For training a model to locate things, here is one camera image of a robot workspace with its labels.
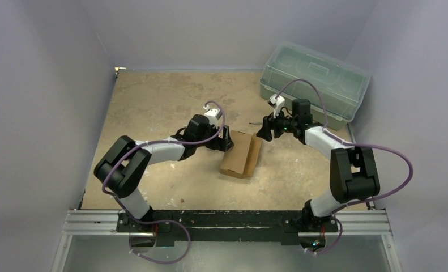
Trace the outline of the brown cardboard box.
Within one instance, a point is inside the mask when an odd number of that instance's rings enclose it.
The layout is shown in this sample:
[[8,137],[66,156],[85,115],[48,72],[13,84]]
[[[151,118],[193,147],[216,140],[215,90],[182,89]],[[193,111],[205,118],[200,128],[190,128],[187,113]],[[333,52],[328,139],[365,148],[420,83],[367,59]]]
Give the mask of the brown cardboard box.
[[262,139],[235,130],[230,136],[234,146],[224,153],[219,172],[238,179],[250,178],[257,166]]

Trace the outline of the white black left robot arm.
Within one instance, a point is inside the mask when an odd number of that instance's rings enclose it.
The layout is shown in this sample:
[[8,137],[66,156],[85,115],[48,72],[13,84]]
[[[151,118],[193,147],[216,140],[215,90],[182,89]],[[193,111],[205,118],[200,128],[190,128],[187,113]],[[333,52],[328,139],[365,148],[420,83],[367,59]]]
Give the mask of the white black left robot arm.
[[119,137],[93,170],[102,183],[102,191],[128,213],[130,224],[139,232],[152,226],[153,209],[138,191],[149,165],[178,162],[193,156],[200,147],[226,152],[234,143],[230,128],[217,119],[194,115],[188,124],[166,139],[138,142],[127,135]]

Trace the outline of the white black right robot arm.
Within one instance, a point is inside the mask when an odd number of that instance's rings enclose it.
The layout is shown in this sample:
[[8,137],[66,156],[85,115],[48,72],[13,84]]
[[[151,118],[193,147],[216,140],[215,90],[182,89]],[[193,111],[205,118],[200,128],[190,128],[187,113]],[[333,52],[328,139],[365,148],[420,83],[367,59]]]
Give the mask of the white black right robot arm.
[[313,122],[310,101],[292,101],[291,115],[285,115],[285,100],[272,95],[268,103],[273,112],[263,118],[257,137],[272,141],[284,133],[291,133],[302,144],[314,148],[330,161],[329,189],[304,204],[297,223],[314,231],[330,221],[334,210],[354,200],[365,200],[380,192],[377,166],[373,150],[349,146],[341,138]]

